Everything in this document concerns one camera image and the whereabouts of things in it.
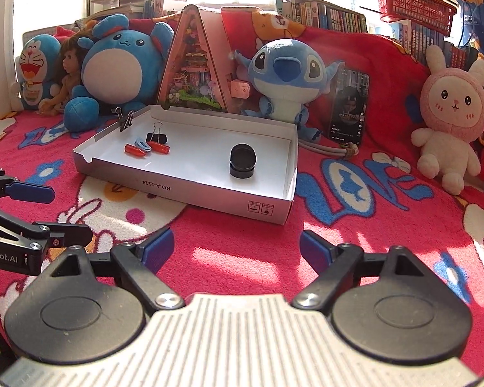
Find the red plastic clip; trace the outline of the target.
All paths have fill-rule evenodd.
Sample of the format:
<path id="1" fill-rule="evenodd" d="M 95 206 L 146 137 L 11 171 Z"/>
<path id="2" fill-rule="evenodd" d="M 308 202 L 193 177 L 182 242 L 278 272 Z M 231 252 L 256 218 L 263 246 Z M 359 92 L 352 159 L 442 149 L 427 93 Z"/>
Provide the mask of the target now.
<path id="1" fill-rule="evenodd" d="M 128 155 L 133 155 L 135 157 L 144 157 L 146 155 L 146 151 L 145 150 L 140 149 L 140 148 L 134 146 L 133 144 L 126 144 L 124 146 L 124 151 Z"/>
<path id="2" fill-rule="evenodd" d="M 168 153 L 169 153 L 169 146 L 168 145 L 165 145 L 165 144 L 162 144 L 162 143 L 157 143 L 157 142 L 152 142 L 152 141 L 149 141 L 146 144 L 150 146 L 150 149 L 153 152 L 160 153 L 160 154 L 163 154 L 163 155 L 168 155 Z"/>

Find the light blue duckbill hair clip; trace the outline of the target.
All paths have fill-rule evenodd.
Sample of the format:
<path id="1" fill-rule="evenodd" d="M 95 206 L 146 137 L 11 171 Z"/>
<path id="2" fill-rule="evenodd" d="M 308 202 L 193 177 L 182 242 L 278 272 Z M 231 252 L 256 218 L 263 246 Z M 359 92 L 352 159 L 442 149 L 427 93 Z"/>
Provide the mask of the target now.
<path id="1" fill-rule="evenodd" d="M 136 139 L 134 142 L 134 145 L 138 148 L 143 150 L 144 152 L 150 152 L 152 150 L 152 147 L 144 140 L 142 139 Z"/>

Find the large black binder clip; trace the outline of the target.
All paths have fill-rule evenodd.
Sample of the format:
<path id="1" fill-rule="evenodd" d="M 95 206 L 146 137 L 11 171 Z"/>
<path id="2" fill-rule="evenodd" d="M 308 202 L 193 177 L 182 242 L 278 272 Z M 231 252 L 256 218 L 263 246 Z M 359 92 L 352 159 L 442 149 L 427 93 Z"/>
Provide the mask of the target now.
<path id="1" fill-rule="evenodd" d="M 147 143 L 159 143 L 166 145 L 168 142 L 168 137 L 166 134 L 162 133 L 162 122 L 156 121 L 153 123 L 153 130 L 146 134 Z"/>

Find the red cartoon blanket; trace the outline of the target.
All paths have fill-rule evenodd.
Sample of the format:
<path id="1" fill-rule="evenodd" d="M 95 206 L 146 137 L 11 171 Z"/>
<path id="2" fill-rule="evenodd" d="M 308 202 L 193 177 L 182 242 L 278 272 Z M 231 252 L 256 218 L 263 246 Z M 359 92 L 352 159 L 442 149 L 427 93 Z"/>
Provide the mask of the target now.
<path id="1" fill-rule="evenodd" d="M 227 9 L 226 35 L 245 56 L 272 38 L 292 36 L 326 63 L 343 60 L 371 80 L 365 133 L 350 159 L 307 149 L 298 156 L 295 202 L 283 225 L 185 206 L 104 183 L 76 171 L 70 134 L 58 117 L 22 112 L 0 120 L 0 168 L 55 190 L 49 204 L 0 199 L 0 209 L 27 222 L 83 223 L 90 248 L 138 240 L 169 225 L 175 251 L 159 271 L 182 296 L 193 293 L 277 292 L 293 297 L 314 278 L 299 238 L 310 229 L 333 244 L 382 253 L 404 245 L 428 264 L 470 307 L 472 332 L 463 361 L 484 374 L 484 192 L 459 197 L 424 178 L 410 135 L 420 127 L 414 101 L 428 69 L 387 38 L 289 23 L 257 11 Z"/>

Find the small black binder clip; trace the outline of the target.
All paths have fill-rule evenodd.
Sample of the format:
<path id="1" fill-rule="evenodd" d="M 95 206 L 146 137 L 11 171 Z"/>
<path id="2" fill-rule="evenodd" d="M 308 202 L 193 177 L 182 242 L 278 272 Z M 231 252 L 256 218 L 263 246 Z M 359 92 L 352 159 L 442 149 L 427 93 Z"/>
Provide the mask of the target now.
<path id="1" fill-rule="evenodd" d="M 121 107 L 116 107 L 114 112 L 118 117 L 119 131 L 123 132 L 127 130 L 132 125 L 132 121 L 134 119 L 134 110 L 129 110 L 126 114 L 124 114 Z"/>

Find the Doraemon plush toy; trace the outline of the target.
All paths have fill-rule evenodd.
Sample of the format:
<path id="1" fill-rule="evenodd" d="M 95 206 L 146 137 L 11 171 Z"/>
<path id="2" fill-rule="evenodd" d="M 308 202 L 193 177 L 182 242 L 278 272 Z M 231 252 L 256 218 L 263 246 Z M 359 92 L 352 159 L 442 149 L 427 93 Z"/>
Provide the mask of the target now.
<path id="1" fill-rule="evenodd" d="M 23 109 L 37 110 L 41 102 L 59 93 L 55 72 L 60 48 L 60 42 L 49 34 L 36 35 L 24 45 L 16 62 L 18 80 L 11 85 Z"/>

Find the white cardboard box tray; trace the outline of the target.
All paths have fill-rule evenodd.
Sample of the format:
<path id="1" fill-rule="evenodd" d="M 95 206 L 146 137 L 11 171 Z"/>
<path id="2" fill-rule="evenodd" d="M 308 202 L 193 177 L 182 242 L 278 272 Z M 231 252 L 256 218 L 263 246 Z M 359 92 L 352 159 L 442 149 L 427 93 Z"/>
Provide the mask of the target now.
<path id="1" fill-rule="evenodd" d="M 162 122 L 168 155 L 128 155 L 126 144 L 146 141 Z M 256 154 L 253 176 L 230 174 L 231 149 L 250 145 Z M 74 149 L 76 169 L 110 183 L 182 203 L 245 218 L 284 224 L 291 212 L 297 177 L 295 125 L 269 119 L 199 110 L 147 106 L 132 125 L 115 122 Z"/>

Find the brown haired doll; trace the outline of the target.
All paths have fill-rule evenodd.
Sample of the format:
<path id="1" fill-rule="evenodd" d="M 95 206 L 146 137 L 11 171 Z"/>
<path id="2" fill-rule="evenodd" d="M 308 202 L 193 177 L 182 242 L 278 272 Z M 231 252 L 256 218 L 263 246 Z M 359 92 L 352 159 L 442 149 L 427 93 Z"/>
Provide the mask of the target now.
<path id="1" fill-rule="evenodd" d="M 66 38 L 61 44 L 57 62 L 58 69 L 55 74 L 55 80 L 60 84 L 60 90 L 52 99 L 40 103 L 38 107 L 40 115 L 55 116 L 64 112 L 72 89 L 81 84 L 81 64 L 87 53 L 87 50 L 80 47 L 77 41 L 80 38 L 89 37 L 88 32 L 81 31 Z"/>

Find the blue round mouse plush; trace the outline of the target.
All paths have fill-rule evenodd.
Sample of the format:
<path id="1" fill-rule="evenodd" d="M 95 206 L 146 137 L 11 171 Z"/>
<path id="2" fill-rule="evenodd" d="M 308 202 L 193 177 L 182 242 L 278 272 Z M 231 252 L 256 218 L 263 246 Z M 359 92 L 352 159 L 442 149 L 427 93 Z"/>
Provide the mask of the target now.
<path id="1" fill-rule="evenodd" d="M 152 24 L 150 33 L 131 29 L 130 20 L 114 14 L 92 28 L 77 44 L 87 50 L 81 84 L 71 91 L 64 108 L 64 127 L 78 133 L 91 130 L 103 114 L 144 108 L 162 81 L 174 30 L 166 22 Z"/>

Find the black smartphone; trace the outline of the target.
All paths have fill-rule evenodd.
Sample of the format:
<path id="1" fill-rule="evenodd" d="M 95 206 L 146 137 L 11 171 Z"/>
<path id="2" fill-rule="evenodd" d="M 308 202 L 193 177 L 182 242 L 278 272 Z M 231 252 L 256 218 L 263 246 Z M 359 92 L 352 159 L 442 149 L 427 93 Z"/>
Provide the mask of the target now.
<path id="1" fill-rule="evenodd" d="M 360 145 L 365 127 L 369 86 L 368 74 L 345 67 L 338 72 L 328 127 L 328 137 L 332 141 Z"/>

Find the pink triangular diorama house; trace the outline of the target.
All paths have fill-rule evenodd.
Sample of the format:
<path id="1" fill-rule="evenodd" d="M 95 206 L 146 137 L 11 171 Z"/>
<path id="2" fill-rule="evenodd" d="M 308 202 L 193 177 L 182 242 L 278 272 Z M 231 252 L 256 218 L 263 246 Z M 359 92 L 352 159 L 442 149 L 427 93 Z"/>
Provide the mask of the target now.
<path id="1" fill-rule="evenodd" d="M 187 5 L 168 52 L 157 102 L 165 108 L 238 114 L 242 101 L 231 94 L 238 85 L 236 69 L 221 12 Z"/>

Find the blue Stitch plush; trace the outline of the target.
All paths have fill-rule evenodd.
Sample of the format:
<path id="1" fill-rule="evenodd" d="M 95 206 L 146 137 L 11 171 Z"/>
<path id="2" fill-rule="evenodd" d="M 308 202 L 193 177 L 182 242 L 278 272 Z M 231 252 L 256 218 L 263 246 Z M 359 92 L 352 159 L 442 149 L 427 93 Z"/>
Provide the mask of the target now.
<path id="1" fill-rule="evenodd" d="M 343 61 L 326 65 L 312 47 L 291 38 L 268 42 L 250 59 L 238 50 L 233 57 L 246 68 L 245 80 L 260 93 L 259 109 L 241 114 L 293 123 L 301 140 L 320 141 L 322 132 L 307 125 L 308 104 L 330 92 Z"/>

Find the pink bunny plush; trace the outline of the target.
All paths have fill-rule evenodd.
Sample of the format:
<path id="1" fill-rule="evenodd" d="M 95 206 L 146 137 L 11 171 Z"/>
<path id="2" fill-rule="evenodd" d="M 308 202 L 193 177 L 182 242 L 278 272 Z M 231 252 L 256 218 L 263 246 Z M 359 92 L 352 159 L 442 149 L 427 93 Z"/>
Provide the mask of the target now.
<path id="1" fill-rule="evenodd" d="M 464 189 L 464 176 L 478 176 L 481 164 L 471 144 L 484 132 L 484 60 L 469 70 L 446 66 L 437 45 L 426 50 L 431 75 L 420 94 L 420 113 L 426 124 L 411 134 L 420 148 L 417 169 L 429 179 L 441 178 L 447 193 Z"/>

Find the red plastic basket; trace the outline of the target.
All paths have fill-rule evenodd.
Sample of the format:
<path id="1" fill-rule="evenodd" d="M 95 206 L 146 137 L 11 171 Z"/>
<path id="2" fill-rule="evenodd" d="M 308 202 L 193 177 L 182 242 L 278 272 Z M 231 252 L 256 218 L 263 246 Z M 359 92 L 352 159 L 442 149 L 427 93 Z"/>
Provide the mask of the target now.
<path id="1" fill-rule="evenodd" d="M 456 7 L 443 0 L 378 0 L 381 20 L 386 23 L 412 20 L 448 37 Z"/>

